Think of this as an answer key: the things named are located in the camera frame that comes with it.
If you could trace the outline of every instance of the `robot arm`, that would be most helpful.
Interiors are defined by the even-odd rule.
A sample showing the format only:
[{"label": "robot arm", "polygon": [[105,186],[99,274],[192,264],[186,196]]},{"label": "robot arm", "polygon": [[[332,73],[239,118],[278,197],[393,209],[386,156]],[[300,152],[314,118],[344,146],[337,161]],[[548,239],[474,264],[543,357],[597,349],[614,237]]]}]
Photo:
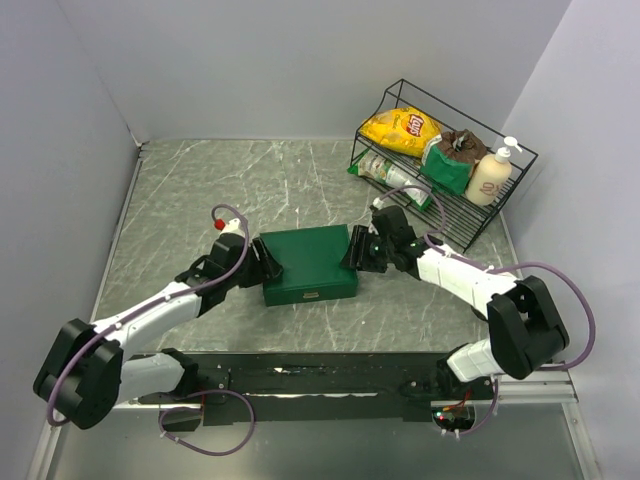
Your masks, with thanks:
[{"label": "robot arm", "polygon": [[[234,219],[223,228],[208,255],[198,258],[156,295],[93,325],[79,319],[68,322],[47,355],[34,382],[34,392],[48,401],[63,370],[80,349],[101,332],[115,327],[89,349],[69,375],[62,378],[55,400],[56,410],[78,427],[90,428],[118,403],[155,392],[173,392],[178,396],[191,393],[196,387],[198,368],[186,355],[165,349],[151,357],[130,358],[154,338],[200,317],[223,302],[231,288],[251,287],[281,275],[282,267],[258,238],[252,242],[242,265],[233,275],[206,287],[204,284],[234,267],[244,242],[240,222]],[[159,299],[166,301],[141,309]],[[121,323],[125,316],[139,310],[142,313],[133,320]]]},{"label": "robot arm", "polygon": [[371,225],[354,227],[342,266],[382,273],[393,263],[444,288],[487,320],[489,338],[453,350],[442,365],[454,383],[503,373],[521,380],[567,347],[568,334],[542,280],[491,274],[429,238],[440,251],[416,236],[401,207],[373,208]]},{"label": "robot arm", "polygon": [[[375,209],[370,226],[354,227],[341,264],[383,273],[393,263],[417,280],[446,289],[486,317],[488,339],[462,345],[438,363],[439,392],[446,395],[492,374],[523,379],[566,348],[567,333],[540,279],[490,274],[448,256],[453,250],[439,240],[431,238],[431,242],[445,254],[416,236],[400,207]],[[35,393],[49,401],[58,384],[55,409],[78,427],[90,428],[117,403],[155,392],[181,398],[196,391],[198,365],[189,356],[165,349],[151,357],[130,358],[152,339],[220,304],[231,288],[251,287],[282,274],[282,267],[259,238],[235,270],[244,244],[240,222],[231,221],[208,255],[142,304],[93,325],[78,319],[67,323],[36,378]],[[234,273],[224,281],[210,283],[232,269]],[[135,318],[121,322],[138,311]],[[86,353],[73,362],[83,349]]]}]

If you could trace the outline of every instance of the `marble table surface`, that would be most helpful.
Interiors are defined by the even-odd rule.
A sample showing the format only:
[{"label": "marble table surface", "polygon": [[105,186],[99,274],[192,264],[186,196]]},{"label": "marble table surface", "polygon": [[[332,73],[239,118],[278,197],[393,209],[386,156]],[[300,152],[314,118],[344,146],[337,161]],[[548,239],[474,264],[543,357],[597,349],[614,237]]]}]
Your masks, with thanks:
[{"label": "marble table surface", "polygon": [[[251,235],[367,223],[378,195],[346,173],[350,141],[171,140],[143,147],[142,165],[118,239],[97,318],[160,291],[217,236],[213,205],[238,206]],[[417,233],[429,229],[413,215]],[[467,255],[513,262],[500,218]],[[468,305],[391,267],[359,273],[355,298],[265,307],[262,289],[234,289],[201,318],[145,351],[448,351],[487,335]]]}]

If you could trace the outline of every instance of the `yellow chip bag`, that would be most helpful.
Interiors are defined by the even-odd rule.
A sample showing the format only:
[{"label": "yellow chip bag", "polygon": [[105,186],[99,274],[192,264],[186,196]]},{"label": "yellow chip bag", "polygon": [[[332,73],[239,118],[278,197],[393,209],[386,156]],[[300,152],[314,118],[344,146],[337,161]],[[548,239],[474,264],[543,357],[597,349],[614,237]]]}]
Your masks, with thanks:
[{"label": "yellow chip bag", "polygon": [[438,122],[413,108],[378,113],[360,128],[360,133],[396,152],[422,157],[427,142],[440,133]]}]

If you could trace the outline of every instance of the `pump bottle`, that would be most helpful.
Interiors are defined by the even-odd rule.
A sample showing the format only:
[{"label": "pump bottle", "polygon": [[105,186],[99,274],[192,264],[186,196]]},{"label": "pump bottle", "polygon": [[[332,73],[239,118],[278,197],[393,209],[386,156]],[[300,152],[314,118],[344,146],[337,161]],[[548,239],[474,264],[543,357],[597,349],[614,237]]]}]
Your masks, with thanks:
[{"label": "pump bottle", "polygon": [[498,151],[482,157],[476,166],[476,170],[467,185],[465,196],[476,205],[489,205],[493,202],[504,183],[511,175],[511,148],[522,149],[514,137],[505,137],[504,144]]}]

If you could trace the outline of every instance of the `green snack bag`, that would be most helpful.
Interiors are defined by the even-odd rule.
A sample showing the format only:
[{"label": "green snack bag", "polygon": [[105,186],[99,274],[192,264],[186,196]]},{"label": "green snack bag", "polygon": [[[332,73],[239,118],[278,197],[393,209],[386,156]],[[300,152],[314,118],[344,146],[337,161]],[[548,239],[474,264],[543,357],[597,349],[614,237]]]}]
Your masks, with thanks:
[{"label": "green snack bag", "polygon": [[[391,160],[387,160],[369,148],[358,156],[357,161],[347,169],[347,172],[359,177],[371,178],[391,188],[416,184],[426,187],[419,180],[395,166]],[[409,188],[405,190],[405,193],[419,210],[425,210],[431,203],[431,197],[422,190]]]},{"label": "green snack bag", "polygon": [[427,144],[420,173],[445,190],[462,195],[476,160],[486,154],[487,147],[469,130],[443,132]]}]

